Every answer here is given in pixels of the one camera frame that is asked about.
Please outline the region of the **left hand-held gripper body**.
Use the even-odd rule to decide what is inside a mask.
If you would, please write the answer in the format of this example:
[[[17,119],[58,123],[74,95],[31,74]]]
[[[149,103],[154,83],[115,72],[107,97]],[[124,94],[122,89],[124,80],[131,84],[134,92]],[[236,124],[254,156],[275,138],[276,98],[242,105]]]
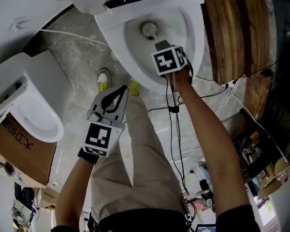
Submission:
[[[123,123],[112,121],[93,110],[88,110],[83,125],[84,151],[100,157],[108,157],[118,144],[124,128]]]

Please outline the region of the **white toilet with labelled lid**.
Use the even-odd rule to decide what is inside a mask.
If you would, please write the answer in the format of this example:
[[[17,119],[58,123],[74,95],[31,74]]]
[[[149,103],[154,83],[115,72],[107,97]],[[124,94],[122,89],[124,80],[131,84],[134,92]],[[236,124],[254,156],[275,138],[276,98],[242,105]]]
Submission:
[[[69,0],[80,12],[95,17],[107,44],[125,70],[147,89],[164,93],[166,81],[157,74],[151,54],[167,40],[183,47],[197,73],[204,52],[204,0]],[[140,26],[158,27],[155,40],[146,39]]]

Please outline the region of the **white toilet brush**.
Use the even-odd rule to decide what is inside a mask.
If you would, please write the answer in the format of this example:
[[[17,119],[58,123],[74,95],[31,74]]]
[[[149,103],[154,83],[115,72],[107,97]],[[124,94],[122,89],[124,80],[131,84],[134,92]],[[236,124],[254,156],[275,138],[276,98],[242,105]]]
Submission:
[[[141,33],[148,40],[155,40],[158,34],[158,27],[151,21],[146,21],[140,26]]]

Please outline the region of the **person's left forearm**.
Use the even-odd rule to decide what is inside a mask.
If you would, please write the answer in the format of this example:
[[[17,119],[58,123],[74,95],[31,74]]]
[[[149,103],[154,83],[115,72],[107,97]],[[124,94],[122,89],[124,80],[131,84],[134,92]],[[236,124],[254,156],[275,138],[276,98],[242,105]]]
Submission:
[[[79,231],[79,221],[82,214],[88,183],[94,164],[79,158],[69,174],[56,202],[56,226]]]

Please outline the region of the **person's right forearm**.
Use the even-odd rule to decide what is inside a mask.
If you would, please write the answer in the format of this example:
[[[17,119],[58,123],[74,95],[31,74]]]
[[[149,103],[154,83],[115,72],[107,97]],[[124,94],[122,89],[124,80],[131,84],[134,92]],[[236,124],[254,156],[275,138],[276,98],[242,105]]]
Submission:
[[[206,160],[213,185],[216,215],[219,216],[250,202],[233,142],[221,121],[189,83],[188,74],[188,70],[183,68],[167,74],[166,78],[187,108]]]

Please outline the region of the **white toilet with plain lid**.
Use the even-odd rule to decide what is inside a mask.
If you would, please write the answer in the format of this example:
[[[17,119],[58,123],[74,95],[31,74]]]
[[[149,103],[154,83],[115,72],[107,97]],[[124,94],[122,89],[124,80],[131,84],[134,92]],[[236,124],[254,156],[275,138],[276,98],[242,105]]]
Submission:
[[[40,141],[54,143],[63,137],[61,118],[29,79],[17,80],[0,95],[0,123],[8,114]]]

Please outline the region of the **person's left shoe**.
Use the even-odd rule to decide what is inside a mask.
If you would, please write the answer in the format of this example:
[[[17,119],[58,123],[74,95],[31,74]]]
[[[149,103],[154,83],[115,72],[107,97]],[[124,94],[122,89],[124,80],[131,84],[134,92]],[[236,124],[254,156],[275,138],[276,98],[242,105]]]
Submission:
[[[107,68],[101,68],[97,76],[98,93],[108,89],[111,85],[111,76]]]

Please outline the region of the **person's shoe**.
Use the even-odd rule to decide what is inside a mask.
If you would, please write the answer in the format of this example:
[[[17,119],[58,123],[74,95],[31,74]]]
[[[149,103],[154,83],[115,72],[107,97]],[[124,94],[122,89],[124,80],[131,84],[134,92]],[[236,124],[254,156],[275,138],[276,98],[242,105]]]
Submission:
[[[108,89],[111,85],[111,76],[107,68],[101,68],[97,76],[98,93]]]
[[[129,82],[129,95],[135,97],[140,95],[140,84],[134,79],[131,79]]]

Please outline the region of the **person's beige trousers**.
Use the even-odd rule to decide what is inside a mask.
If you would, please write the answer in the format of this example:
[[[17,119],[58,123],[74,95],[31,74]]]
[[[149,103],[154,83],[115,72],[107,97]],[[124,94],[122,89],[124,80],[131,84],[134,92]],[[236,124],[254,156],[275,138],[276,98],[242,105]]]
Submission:
[[[100,158],[91,175],[93,218],[100,222],[131,211],[142,218],[184,219],[179,181],[140,97],[129,96],[126,118],[131,137],[133,180],[128,177],[119,146],[109,157]]]

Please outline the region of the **small white power strip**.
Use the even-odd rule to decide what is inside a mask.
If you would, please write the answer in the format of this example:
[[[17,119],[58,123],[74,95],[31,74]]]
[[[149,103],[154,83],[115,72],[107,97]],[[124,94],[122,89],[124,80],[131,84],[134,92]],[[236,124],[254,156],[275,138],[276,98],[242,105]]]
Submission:
[[[225,83],[225,84],[224,84],[225,89],[230,89],[230,90],[232,90],[232,89],[236,88],[237,85],[238,85],[238,83],[239,83],[239,81],[240,81],[239,79],[235,79],[235,80],[231,80],[231,81]]]

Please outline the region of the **wooden step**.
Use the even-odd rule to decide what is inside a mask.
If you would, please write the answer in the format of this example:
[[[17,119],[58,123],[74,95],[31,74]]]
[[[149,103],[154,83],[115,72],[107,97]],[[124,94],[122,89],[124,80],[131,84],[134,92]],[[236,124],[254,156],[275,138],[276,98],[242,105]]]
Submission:
[[[222,85],[247,77],[244,105],[260,119],[272,75],[265,0],[204,0],[201,9],[214,81]]]

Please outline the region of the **brown cardboard box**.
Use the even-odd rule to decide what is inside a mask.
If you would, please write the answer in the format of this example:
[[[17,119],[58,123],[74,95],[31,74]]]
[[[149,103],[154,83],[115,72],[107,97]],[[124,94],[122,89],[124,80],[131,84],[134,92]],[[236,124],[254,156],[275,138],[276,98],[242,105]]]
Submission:
[[[0,123],[0,163],[12,165],[12,179],[23,187],[47,186],[56,146],[31,136],[11,114]]]

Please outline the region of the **black green device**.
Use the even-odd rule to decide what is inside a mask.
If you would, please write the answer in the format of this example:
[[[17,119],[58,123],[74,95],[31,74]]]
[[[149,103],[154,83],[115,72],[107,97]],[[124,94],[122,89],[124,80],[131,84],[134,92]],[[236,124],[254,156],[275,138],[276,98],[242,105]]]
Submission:
[[[205,200],[205,205],[215,212],[214,195],[206,179],[200,180],[199,184],[202,189],[201,197]]]

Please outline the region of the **open cardboard box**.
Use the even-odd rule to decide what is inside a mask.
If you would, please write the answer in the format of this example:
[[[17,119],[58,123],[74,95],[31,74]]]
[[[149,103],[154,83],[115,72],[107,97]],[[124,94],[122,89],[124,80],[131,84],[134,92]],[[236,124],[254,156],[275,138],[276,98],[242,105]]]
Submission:
[[[270,163],[265,169],[257,175],[259,185],[258,199],[262,200],[278,189],[288,180],[289,163],[280,158],[276,163]]]

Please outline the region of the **white wall socket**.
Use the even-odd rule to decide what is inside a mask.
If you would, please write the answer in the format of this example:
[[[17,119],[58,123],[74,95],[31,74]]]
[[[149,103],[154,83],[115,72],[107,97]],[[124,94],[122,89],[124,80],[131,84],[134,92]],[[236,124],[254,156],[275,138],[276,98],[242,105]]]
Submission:
[[[10,25],[8,26],[8,31],[19,31],[20,29],[20,25],[22,23],[25,23],[27,21],[27,19],[25,17],[17,17],[14,18],[13,21],[10,23]]]

